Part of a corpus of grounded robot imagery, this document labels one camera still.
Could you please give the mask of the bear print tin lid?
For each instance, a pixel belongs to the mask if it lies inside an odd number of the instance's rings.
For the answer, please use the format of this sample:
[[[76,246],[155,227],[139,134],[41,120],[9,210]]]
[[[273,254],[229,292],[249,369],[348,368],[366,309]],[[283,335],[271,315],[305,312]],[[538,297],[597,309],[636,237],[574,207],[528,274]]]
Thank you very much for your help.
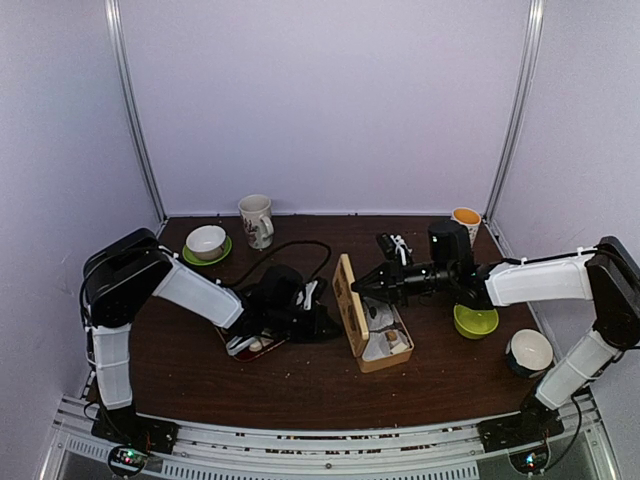
[[[351,289],[354,282],[349,255],[343,253],[339,256],[331,284],[352,354],[358,358],[369,341],[369,327],[361,298]]]

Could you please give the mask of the white handled metal tongs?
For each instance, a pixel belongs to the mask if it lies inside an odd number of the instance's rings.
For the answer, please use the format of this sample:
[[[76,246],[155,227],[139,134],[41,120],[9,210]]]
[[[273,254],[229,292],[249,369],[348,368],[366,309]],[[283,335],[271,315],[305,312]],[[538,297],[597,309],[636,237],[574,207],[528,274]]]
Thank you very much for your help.
[[[273,343],[272,338],[265,336],[234,336],[225,344],[229,356],[237,356],[245,350],[259,352]]]

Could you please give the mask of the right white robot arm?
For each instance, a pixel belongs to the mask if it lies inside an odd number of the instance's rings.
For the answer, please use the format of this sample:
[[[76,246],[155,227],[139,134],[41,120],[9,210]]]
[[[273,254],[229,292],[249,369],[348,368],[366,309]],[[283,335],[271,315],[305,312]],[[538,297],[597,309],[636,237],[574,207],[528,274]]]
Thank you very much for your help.
[[[402,238],[377,236],[385,260],[351,289],[362,297],[404,304],[412,295],[446,291],[474,310],[514,304],[585,300],[594,305],[591,329],[523,401],[513,419],[519,440],[535,440],[552,415],[595,374],[639,344],[639,267],[623,244],[606,236],[579,248],[533,260],[503,259],[478,264],[465,226],[441,220],[427,229],[430,259],[414,262]]]

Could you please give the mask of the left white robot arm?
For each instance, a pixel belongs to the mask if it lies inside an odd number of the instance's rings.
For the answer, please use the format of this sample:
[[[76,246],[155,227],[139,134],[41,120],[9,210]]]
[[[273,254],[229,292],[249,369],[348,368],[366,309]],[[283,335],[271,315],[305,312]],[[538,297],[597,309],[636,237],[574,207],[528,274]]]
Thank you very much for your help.
[[[123,444],[137,442],[144,424],[130,378],[134,321],[168,308],[168,318],[190,318],[226,333],[235,356],[256,340],[315,344],[342,334],[322,302],[327,282],[315,269],[304,276],[270,265],[251,282],[206,277],[141,228],[93,254],[82,268],[79,308],[88,335],[88,360],[97,381],[98,419]]]

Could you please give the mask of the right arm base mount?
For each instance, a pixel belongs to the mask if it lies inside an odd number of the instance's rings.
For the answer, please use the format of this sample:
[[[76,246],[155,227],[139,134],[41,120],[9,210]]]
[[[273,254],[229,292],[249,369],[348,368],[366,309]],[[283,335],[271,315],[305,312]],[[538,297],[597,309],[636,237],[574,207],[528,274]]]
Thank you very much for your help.
[[[484,420],[477,429],[486,453],[506,453],[511,466],[529,476],[541,474],[549,465],[549,440],[565,431],[559,420],[540,424],[526,420],[523,414]]]

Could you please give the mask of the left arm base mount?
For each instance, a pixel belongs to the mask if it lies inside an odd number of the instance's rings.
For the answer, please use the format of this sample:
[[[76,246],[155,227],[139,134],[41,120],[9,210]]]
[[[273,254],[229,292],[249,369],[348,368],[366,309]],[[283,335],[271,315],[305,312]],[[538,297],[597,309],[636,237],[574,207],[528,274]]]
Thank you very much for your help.
[[[117,425],[106,417],[93,424],[94,437],[114,443],[107,453],[107,466],[121,478],[131,478],[173,452],[179,427],[174,422],[140,417],[132,424]]]

